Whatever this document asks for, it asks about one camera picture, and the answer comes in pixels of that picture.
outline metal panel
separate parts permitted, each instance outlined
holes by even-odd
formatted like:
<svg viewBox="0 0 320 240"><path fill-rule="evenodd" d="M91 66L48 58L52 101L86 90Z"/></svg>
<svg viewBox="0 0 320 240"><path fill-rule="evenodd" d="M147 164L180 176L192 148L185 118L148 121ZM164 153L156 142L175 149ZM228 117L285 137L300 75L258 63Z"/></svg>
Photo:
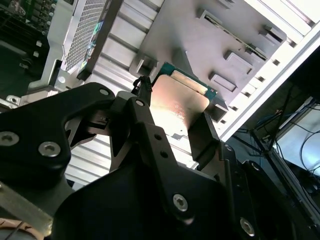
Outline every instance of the metal panel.
<svg viewBox="0 0 320 240"><path fill-rule="evenodd" d="M304 117L295 123L311 132L317 132L320 130L320 111L314 109L310 109L308 111L309 112ZM278 140L278 143L281 147L284 158L304 169L305 167L300 159L300 149L303 142L312 134L301 127L297 125L290 126L289 131ZM315 134L310 137L303 146L302 158L304 165L308 170L313 170L320 165L319 145L319 134ZM314 173L319 176L320 168L315 170Z"/></svg>
<svg viewBox="0 0 320 240"><path fill-rule="evenodd" d="M263 16L283 30L288 36L278 51L271 57L265 69L255 75L245 90L248 97L240 93L229 105L229 112L222 118L225 123L214 123L218 135L226 141L253 112L288 78L288 76L320 45L320 24L303 35L292 27L293 22L284 20L283 13L274 11L259 0L245 0ZM290 0L301 9L308 18L317 23L320 19L317 0ZM139 40L142 39L157 16L163 0L125 0L113 26L112 34L106 41L94 74L89 82L99 82L110 88L115 94L130 91L136 79L128 70L132 59L137 54ZM187 137L180 140L168 138L173 153L178 161L191 167L192 157ZM98 135L93 143L79 146L72 151L71 163L66 170L66 177L80 184L88 184L106 173L110 165L109 137Z"/></svg>

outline mesh grille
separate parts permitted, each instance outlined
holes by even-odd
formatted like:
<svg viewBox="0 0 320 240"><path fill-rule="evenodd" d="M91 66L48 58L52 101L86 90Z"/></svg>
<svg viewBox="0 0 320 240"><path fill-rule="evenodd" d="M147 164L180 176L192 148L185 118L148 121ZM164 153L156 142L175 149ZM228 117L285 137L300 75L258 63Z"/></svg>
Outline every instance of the mesh grille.
<svg viewBox="0 0 320 240"><path fill-rule="evenodd" d="M69 71L84 59L105 3L106 0L86 0L73 42L66 57L66 71Z"/></svg>

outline motherboard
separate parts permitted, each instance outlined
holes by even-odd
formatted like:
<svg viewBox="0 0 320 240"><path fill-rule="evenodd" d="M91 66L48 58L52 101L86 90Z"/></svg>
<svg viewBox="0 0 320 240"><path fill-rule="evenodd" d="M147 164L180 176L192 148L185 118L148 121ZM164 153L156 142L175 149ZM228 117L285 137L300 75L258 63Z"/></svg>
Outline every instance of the motherboard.
<svg viewBox="0 0 320 240"><path fill-rule="evenodd" d="M0 12L6 15L1 21L1 26L14 18L46 35L54 16L55 2L55 0L0 0Z"/></svg>

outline blue cable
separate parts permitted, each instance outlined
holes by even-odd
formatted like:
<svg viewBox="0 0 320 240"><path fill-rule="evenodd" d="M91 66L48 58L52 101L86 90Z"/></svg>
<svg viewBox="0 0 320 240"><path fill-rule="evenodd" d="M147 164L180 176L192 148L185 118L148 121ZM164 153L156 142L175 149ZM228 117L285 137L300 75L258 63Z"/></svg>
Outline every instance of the blue cable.
<svg viewBox="0 0 320 240"><path fill-rule="evenodd" d="M305 105L300 111L295 111L295 112L291 112L291 113L287 113L285 114L284 116L285 117L288 117L288 116L291 116L293 114L299 114L299 113L302 113L303 111L305 111L309 105L312 105L312 102L308 103L307 105ZM270 115L267 115L267 116L264 116L263 118L261 118L257 123L256 123L256 127L265 123L266 121L268 121L269 119L273 118L274 116L276 116L277 114L270 114Z"/></svg>

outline rectangular slot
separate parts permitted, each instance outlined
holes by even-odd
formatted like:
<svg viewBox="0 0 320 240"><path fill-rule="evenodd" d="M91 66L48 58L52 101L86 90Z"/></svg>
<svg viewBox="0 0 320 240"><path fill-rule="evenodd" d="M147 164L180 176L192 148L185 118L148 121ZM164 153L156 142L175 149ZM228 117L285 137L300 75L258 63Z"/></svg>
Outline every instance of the rectangular slot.
<svg viewBox="0 0 320 240"><path fill-rule="evenodd" d="M259 49L258 47L254 46L254 45L252 45L252 44L249 44L249 46L250 46L251 48L246 48L246 49L245 49L245 52L246 52L247 54L249 54L251 57L253 57L256 61L258 61L258 62L261 62L261 61L265 62L265 61L267 60L266 57L263 57L263 56L265 56L266 54L265 54L261 49Z"/></svg>
<svg viewBox="0 0 320 240"><path fill-rule="evenodd" d="M235 4L232 0L218 0L218 2L224 6L226 9L230 9L233 7L233 4Z"/></svg>
<svg viewBox="0 0 320 240"><path fill-rule="evenodd" d="M211 77L210 81L215 81L217 84L228 89L230 92L233 92L237 88L237 86L234 85L232 82L215 73Z"/></svg>
<svg viewBox="0 0 320 240"><path fill-rule="evenodd" d="M236 35L234 35L232 32L230 32L229 30L225 29L222 26L222 22L216 18L213 14L211 14L210 12L208 12L207 10L204 10L202 8L199 9L198 13L197 13L197 17L199 19L204 19L206 21L208 21L209 23L211 23L213 26L215 26L216 28L224 31L226 34L232 36L237 42L243 44L247 49L250 49L251 51L253 51L256 55L258 55L260 58L262 59L267 59L267 57L256 51L254 48L252 48L249 44L245 43L244 41L242 41L239 37L237 37Z"/></svg>
<svg viewBox="0 0 320 240"><path fill-rule="evenodd" d="M226 55L224 55L224 59L243 74L248 75L253 69L253 66L249 62L235 54L233 51L228 51Z"/></svg>

